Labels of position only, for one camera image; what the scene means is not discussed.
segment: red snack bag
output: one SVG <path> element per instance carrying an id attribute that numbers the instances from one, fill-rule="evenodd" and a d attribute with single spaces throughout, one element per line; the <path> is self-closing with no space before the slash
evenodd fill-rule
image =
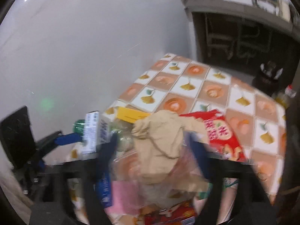
<path id="1" fill-rule="evenodd" d="M 209 137 L 209 145 L 231 161 L 245 161 L 243 148 L 232 131 L 225 117 L 217 109 L 209 112 L 192 112 L 180 115 L 202 119 Z"/>
<path id="2" fill-rule="evenodd" d="M 168 224 L 168 225 L 193 225 L 195 212 L 192 201 L 184 201 L 168 209 L 161 209 L 145 215 L 145 225 Z"/>

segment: green bottle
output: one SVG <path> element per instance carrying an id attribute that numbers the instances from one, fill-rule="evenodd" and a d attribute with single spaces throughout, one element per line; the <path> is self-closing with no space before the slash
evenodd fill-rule
<path id="1" fill-rule="evenodd" d="M 79 119 L 73 124 L 73 132 L 83 136 L 84 132 L 84 119 Z"/>

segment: checkered tablecloth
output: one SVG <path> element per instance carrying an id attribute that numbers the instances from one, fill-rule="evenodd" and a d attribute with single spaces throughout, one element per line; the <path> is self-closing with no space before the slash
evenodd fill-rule
<path id="1" fill-rule="evenodd" d="M 115 107 L 178 114 L 218 109 L 230 124 L 273 202 L 281 181 L 286 145 L 285 110 L 272 98 L 231 75 L 171 53 L 144 72 L 103 113 Z"/>

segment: bottle with red cap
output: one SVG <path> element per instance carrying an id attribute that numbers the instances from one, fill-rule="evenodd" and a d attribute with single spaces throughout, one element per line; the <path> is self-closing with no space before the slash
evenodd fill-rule
<path id="1" fill-rule="evenodd" d="M 278 92 L 275 101 L 282 105 L 285 109 L 290 106 L 290 101 L 296 96 L 296 92 L 293 90 L 292 85 L 286 87 L 286 89 Z"/>

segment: yellow box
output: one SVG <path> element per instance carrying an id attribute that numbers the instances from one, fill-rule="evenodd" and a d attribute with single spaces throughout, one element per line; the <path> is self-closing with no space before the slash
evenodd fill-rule
<path id="1" fill-rule="evenodd" d="M 150 113 L 133 110 L 126 107 L 119 107 L 117 113 L 117 119 L 121 119 L 123 121 L 134 124 L 136 120 L 144 119 L 149 115 Z"/>

